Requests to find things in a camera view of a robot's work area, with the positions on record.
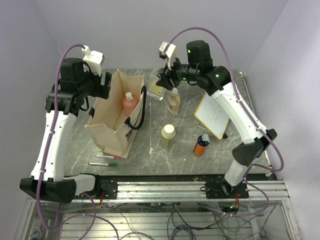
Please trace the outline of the clear square bottle black cap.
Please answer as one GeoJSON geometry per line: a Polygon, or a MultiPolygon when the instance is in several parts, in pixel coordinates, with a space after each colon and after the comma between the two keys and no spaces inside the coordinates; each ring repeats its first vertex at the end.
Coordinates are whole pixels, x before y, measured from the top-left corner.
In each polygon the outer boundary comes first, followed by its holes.
{"type": "Polygon", "coordinates": [[[165,89],[157,85],[159,78],[156,75],[150,75],[148,80],[147,95],[158,101],[161,101],[165,95],[165,89]]]}

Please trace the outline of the amber liquid bottle white cap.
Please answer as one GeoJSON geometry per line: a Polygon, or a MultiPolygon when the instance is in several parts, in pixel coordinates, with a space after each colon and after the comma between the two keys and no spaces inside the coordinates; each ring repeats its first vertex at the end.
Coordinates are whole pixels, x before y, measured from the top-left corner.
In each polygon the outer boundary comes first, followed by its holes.
{"type": "Polygon", "coordinates": [[[177,88],[173,88],[166,94],[166,106],[167,110],[176,117],[179,114],[179,107],[181,103],[181,97],[177,88]]]}

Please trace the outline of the pink liquid bottle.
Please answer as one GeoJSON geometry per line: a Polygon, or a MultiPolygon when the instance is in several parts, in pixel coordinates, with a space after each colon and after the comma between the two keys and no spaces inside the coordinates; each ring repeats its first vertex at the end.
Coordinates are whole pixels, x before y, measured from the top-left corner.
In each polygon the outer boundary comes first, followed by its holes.
{"type": "Polygon", "coordinates": [[[129,117],[135,110],[138,103],[139,101],[131,92],[126,92],[122,100],[124,114],[129,117]]]}

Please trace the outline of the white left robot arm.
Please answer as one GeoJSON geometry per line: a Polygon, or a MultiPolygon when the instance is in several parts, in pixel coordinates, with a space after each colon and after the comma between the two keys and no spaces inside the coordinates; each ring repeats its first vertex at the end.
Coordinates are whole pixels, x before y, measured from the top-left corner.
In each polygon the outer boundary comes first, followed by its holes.
{"type": "Polygon", "coordinates": [[[20,189],[35,200],[70,203],[85,193],[96,199],[102,193],[97,174],[64,176],[64,164],[71,130],[88,97],[107,99],[112,75],[106,73],[101,84],[104,57],[66,58],[60,69],[59,86],[46,97],[45,132],[36,164],[30,177],[20,181],[20,189]]]}

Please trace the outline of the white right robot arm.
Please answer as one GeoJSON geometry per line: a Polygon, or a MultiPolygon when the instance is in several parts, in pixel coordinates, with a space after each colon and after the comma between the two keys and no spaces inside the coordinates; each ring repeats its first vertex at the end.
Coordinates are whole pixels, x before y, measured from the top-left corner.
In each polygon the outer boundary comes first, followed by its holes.
{"type": "Polygon", "coordinates": [[[269,147],[277,137],[274,129],[267,129],[243,100],[231,74],[224,66],[214,66],[210,47],[203,40],[186,45],[188,63],[182,64],[176,57],[176,46],[162,42],[159,56],[167,63],[158,73],[156,85],[167,90],[178,87],[181,81],[194,82],[216,100],[233,122],[241,137],[241,144],[232,150],[233,161],[220,186],[226,198],[238,192],[249,166],[269,147]]]}

